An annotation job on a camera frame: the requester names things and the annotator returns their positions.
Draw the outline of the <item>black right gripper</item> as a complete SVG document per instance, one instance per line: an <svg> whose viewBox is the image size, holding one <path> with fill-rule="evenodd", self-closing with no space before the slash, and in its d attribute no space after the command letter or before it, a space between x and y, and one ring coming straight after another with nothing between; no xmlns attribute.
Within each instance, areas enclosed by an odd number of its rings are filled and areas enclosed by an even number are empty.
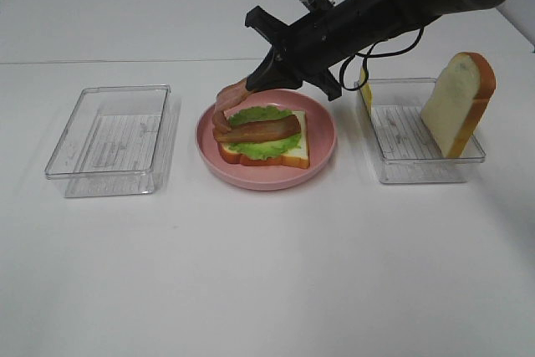
<svg viewBox="0 0 535 357"><path fill-rule="evenodd" d="M393 6L390 0L345 0L290 25L256 6L247 13L245 25L271 44L265 59L246 79L248 92L299 89L307 82L334 100L342 88L329 68L387 38L393 27Z"/></svg>

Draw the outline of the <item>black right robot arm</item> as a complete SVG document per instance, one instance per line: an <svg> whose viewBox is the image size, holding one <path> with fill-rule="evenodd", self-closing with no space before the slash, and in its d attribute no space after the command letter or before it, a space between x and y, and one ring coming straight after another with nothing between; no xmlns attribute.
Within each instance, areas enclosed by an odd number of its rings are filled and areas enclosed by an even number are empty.
<svg viewBox="0 0 535 357"><path fill-rule="evenodd" d="M352 58L372 57L364 48L424 27L445 14L494 8L506 0L299 0L308 13L287 25L260 7L245 24L271 45L262 63L246 79L250 92L298 89L308 82L330 100L343 90L330 67Z"/></svg>

